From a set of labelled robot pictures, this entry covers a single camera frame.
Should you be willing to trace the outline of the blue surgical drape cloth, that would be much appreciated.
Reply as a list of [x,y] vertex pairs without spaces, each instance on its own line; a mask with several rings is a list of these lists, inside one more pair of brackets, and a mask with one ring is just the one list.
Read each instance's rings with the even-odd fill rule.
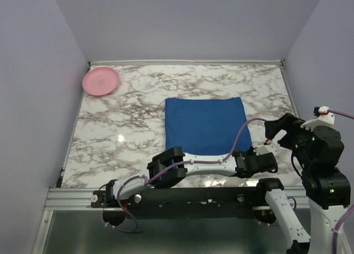
[[181,147],[196,155],[222,155],[231,150],[246,123],[241,98],[165,100],[165,149]]

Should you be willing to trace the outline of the pink plastic plate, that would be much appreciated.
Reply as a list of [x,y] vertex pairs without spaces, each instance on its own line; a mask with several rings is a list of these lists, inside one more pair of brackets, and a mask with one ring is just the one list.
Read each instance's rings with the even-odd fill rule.
[[115,69],[100,67],[90,70],[82,80],[83,90],[92,96],[105,96],[112,93],[120,83]]

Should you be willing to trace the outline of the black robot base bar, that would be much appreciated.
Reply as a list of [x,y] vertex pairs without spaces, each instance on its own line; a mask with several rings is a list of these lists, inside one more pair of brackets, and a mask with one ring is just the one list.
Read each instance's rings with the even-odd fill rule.
[[117,201],[112,187],[95,190],[91,207],[103,220],[120,225],[125,219],[256,219],[274,226],[275,213],[256,187],[147,189]]

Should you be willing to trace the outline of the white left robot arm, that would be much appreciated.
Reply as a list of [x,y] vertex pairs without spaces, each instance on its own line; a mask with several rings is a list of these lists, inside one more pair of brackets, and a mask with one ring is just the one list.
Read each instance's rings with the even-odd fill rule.
[[110,180],[94,191],[91,205],[100,208],[127,206],[129,198],[140,203],[142,191],[171,188],[193,175],[250,178],[256,173],[276,173],[278,153],[279,149],[272,144],[215,156],[184,153],[181,147],[173,147],[153,157],[145,170],[125,180]]

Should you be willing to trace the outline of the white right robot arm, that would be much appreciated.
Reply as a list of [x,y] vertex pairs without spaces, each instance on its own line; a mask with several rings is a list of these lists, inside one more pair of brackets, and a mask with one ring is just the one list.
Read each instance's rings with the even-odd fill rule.
[[311,231],[307,233],[289,205],[279,179],[261,179],[254,198],[269,205],[283,232],[287,253],[339,253],[342,223],[351,211],[350,182],[337,168],[344,150],[340,133],[319,115],[307,122],[287,113],[266,121],[265,136],[273,139],[279,131],[285,136],[279,145],[292,151],[302,168],[301,180],[309,199]]

